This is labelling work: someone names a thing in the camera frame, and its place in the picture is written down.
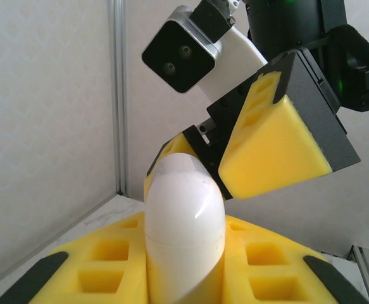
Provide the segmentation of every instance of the white floor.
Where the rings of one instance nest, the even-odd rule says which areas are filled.
[[[40,258],[45,257],[55,247],[143,210],[143,202],[135,201],[123,196],[117,196],[113,198],[100,209],[78,223],[74,228],[70,229],[66,234],[55,240],[49,246],[43,248],[38,254],[28,260],[28,262],[18,267],[14,272],[0,281],[0,296],[24,273],[26,273],[26,271],[31,268],[33,264],[35,264]],[[328,258],[329,262],[333,264],[338,271],[356,287],[357,290],[359,290],[364,296],[366,296],[366,298],[368,298],[357,264],[331,255],[326,255],[326,257]]]

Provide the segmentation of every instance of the black rubber strip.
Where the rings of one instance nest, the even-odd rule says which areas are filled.
[[[332,264],[314,256],[306,256],[304,261],[339,304],[369,304]]]
[[[158,161],[159,157],[160,157],[160,154],[161,152],[163,151],[163,149],[168,145],[168,143],[170,143],[172,141],[172,139],[170,139],[169,141],[165,142],[162,147],[160,148],[158,154],[156,155],[156,157],[154,158],[153,162],[152,162],[152,165],[149,167],[149,170],[146,172],[146,177],[148,177],[151,173],[152,173],[152,170],[154,168],[154,166],[156,165],[156,162]]]
[[[0,297],[0,304],[30,303],[68,256],[67,252],[58,252],[41,258]]]

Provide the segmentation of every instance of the camera lens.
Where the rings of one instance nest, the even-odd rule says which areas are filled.
[[[163,65],[163,71],[165,71],[167,75],[174,75],[176,66],[171,62],[166,62],[165,65]]]
[[[189,46],[182,46],[180,48],[180,56],[183,59],[190,58],[191,54],[192,54],[192,49]]]

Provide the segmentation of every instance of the yellow foam pad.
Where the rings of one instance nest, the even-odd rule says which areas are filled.
[[[176,137],[174,137],[161,151],[161,153],[159,154],[158,159],[155,161],[154,166],[152,168],[151,173],[145,178],[144,181],[144,201],[146,201],[147,198],[147,192],[149,191],[149,187],[152,183],[153,180],[153,169],[156,166],[156,164],[164,157],[166,157],[167,155],[173,154],[173,153],[185,153],[185,154],[189,154],[192,155],[196,158],[197,154],[194,152],[194,150],[192,149],[191,145],[189,144],[189,142],[187,141],[187,139],[185,138],[183,133],[180,133],[179,135],[177,135]]]
[[[149,303],[143,212],[52,253],[61,251],[69,257],[30,304]],[[325,260],[286,237],[227,216],[223,281],[216,287],[221,303],[336,304],[304,262],[307,255]]]
[[[250,88],[220,163],[220,177],[245,199],[332,172],[314,137],[285,95],[273,104],[280,72]]]

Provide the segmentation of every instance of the depth camera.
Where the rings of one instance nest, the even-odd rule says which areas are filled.
[[[186,93],[214,69],[217,47],[199,30],[179,6],[147,46],[143,62],[179,93]]]

